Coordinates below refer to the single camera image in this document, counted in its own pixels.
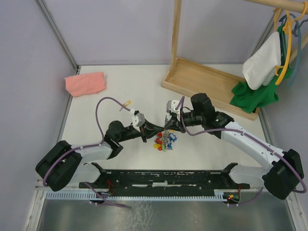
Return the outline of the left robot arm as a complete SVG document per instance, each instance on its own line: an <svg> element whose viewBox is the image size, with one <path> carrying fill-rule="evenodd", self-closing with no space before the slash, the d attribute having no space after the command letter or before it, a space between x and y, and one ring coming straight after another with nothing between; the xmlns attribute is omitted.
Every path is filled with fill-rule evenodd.
<svg viewBox="0 0 308 231"><path fill-rule="evenodd" d="M138 129L133 125L124 127L120 121L109 124L104 141L83 146L71 145L59 141L39 161L35 171L43 179L43 185L54 192L62 190L68 184L87 182L100 188L106 184L106 175L96 163L97 160L108 160L116 157L122 150L122 141L141 137L143 142L162 132L163 127L148 121Z"/></svg>

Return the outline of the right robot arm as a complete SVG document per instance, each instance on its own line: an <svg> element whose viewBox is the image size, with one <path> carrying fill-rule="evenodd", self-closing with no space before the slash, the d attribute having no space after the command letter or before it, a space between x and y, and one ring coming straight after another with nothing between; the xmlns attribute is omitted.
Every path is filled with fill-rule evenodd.
<svg viewBox="0 0 308 231"><path fill-rule="evenodd" d="M191 97L192 110L184 112L184 98L167 102L169 119L166 129L177 130L190 136L209 133L228 142L253 158L258 167L235 164L221 175L221 184L232 188L236 184L249 184L266 189L278 199L291 193L308 191L303 181L304 171L300 155L293 149L285 151L254 136L226 113L216 111L205 93Z"/></svg>

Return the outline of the key with yellow tag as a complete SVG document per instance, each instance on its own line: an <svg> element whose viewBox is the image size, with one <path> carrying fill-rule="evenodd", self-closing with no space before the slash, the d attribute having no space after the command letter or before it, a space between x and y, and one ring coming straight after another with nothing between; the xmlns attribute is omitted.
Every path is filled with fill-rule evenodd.
<svg viewBox="0 0 308 231"><path fill-rule="evenodd" d="M125 103L123 103L122 105L121 105L121 108L120 108L120 112L122 111L122 110L126 110L126 111L130 111L130 109L128 108L128 106L131 104L131 101L126 101Z"/></svg>

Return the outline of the metal key organizer with keys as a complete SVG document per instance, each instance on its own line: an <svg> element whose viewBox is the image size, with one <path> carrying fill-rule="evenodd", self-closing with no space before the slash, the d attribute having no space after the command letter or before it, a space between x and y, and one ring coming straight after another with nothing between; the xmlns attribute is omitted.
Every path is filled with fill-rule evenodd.
<svg viewBox="0 0 308 231"><path fill-rule="evenodd" d="M162 138L155 138L153 147L158 151L173 150L173 143L177 140L175 131L165 130Z"/></svg>

